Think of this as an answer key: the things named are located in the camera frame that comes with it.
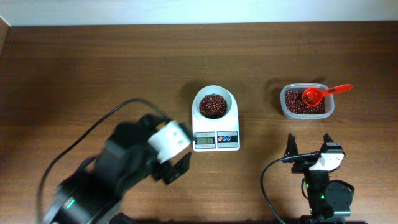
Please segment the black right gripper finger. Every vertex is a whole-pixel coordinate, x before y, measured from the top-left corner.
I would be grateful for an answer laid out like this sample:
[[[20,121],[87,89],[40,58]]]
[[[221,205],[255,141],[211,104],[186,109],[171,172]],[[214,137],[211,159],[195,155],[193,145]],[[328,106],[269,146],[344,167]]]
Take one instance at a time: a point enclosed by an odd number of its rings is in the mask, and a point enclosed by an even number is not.
[[[288,134],[287,147],[284,152],[284,162],[295,162],[298,155],[298,147],[295,136],[292,133]]]
[[[320,148],[320,152],[342,152],[342,146],[334,142],[331,136],[326,133],[323,136],[323,144]]]

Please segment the red plastic scoop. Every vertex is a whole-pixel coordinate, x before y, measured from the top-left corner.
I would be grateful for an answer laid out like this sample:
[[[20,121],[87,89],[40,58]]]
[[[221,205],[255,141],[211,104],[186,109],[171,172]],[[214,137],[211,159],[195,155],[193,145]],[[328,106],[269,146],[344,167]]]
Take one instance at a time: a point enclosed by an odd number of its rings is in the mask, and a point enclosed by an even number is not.
[[[307,106],[314,107],[319,105],[325,96],[346,92],[353,89],[353,87],[354,87],[353,84],[344,84],[333,88],[329,88],[327,90],[319,90],[317,88],[307,88],[302,93],[302,100]]]

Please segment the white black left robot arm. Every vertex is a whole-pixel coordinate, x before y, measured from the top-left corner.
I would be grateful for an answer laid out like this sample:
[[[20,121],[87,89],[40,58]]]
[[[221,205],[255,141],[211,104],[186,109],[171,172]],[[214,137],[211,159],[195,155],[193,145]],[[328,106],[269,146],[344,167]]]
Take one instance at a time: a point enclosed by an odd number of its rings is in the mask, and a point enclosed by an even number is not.
[[[98,156],[85,159],[56,189],[41,223],[112,223],[124,194],[151,176],[169,185],[189,170],[191,153],[178,155],[194,140],[187,123],[147,114],[119,123]]]

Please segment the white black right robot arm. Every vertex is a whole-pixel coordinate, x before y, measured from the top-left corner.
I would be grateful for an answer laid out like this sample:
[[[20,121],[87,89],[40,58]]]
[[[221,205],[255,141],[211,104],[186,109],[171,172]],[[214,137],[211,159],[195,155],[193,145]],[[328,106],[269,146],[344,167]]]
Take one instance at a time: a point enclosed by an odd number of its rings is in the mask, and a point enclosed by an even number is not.
[[[288,135],[284,162],[292,164],[293,174],[304,175],[301,188],[310,208],[310,215],[301,216],[300,223],[344,223],[351,215],[354,187],[342,180],[330,179],[344,157],[342,146],[329,134],[323,136],[320,150],[308,156],[299,154],[295,136]]]

